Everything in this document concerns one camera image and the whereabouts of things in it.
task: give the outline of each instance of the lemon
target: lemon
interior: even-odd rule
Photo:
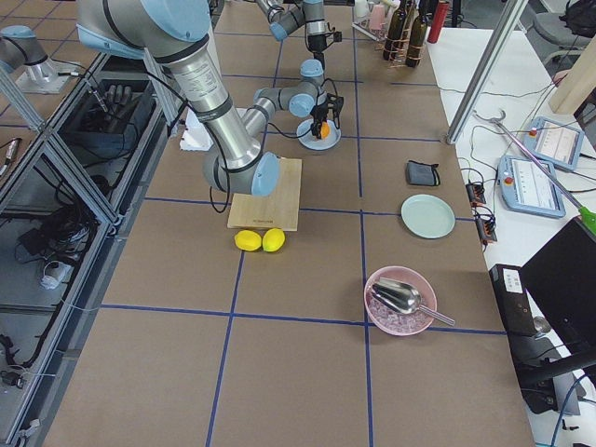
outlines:
[[[271,228],[263,236],[263,250],[278,251],[286,241],[286,235],[279,228]]]
[[[255,251],[261,248],[261,235],[251,230],[241,230],[234,236],[236,246],[244,251]]]

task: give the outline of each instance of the small plate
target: small plate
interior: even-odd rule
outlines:
[[[422,304],[437,310],[437,296],[428,281],[418,272],[408,267],[389,266],[374,272],[364,286],[364,307],[371,321],[382,331],[391,335],[414,335],[422,332],[432,323],[432,317],[424,312],[399,314],[373,298],[373,284],[380,278],[395,279],[418,289]]]
[[[401,205],[401,217],[415,235],[426,239],[447,236],[455,226],[455,215],[446,202],[428,194],[406,199]]]
[[[300,123],[296,130],[296,135],[303,135],[305,132],[308,132],[304,137],[298,139],[302,146],[307,149],[312,149],[313,151],[325,151],[331,149],[342,137],[342,131],[335,126],[335,123],[331,119],[328,119],[327,124],[329,124],[329,135],[327,135],[327,138],[317,140],[309,131],[311,124],[313,124],[312,118],[307,119]]]

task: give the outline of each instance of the blue joint cap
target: blue joint cap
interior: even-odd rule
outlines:
[[[265,152],[252,177],[253,196],[269,196],[276,189],[279,179],[279,159],[271,152]]]
[[[25,25],[12,25],[3,28],[0,34],[4,37],[12,37],[15,39],[33,39],[35,33],[31,28]]]
[[[281,42],[288,37],[288,32],[284,29],[284,27],[275,21],[269,25],[269,30],[271,30],[271,34],[278,42]]]
[[[211,18],[206,1],[141,0],[141,4],[161,30],[183,42],[198,42],[209,32]]]
[[[257,102],[257,100],[261,97],[261,92],[264,88],[259,88],[257,91],[254,92],[254,96],[252,97],[252,102]]]
[[[300,76],[317,77],[323,76],[323,66],[316,59],[307,59],[300,65]]]
[[[313,110],[314,106],[315,99],[312,96],[306,93],[298,93],[291,97],[288,109],[292,115],[304,118],[310,115],[310,111]]]
[[[0,70],[4,70],[5,72],[7,72],[9,75],[15,71],[14,68],[12,68],[10,65],[8,65],[6,62],[4,61],[0,61]]]
[[[131,48],[108,37],[93,33],[78,23],[76,28],[78,29],[78,40],[86,47],[122,58],[142,59],[144,57],[144,52],[141,49]]]

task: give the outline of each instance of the black wallet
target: black wallet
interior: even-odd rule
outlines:
[[[437,170],[438,167],[438,164],[428,165],[427,163],[409,160],[406,165],[406,180],[409,184],[439,186],[440,176]]]

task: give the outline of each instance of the computer monitor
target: computer monitor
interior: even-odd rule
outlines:
[[[521,283],[572,353],[548,370],[549,378],[583,368],[596,385],[596,366],[586,367],[596,364],[595,262],[596,236],[574,218],[520,270]]]

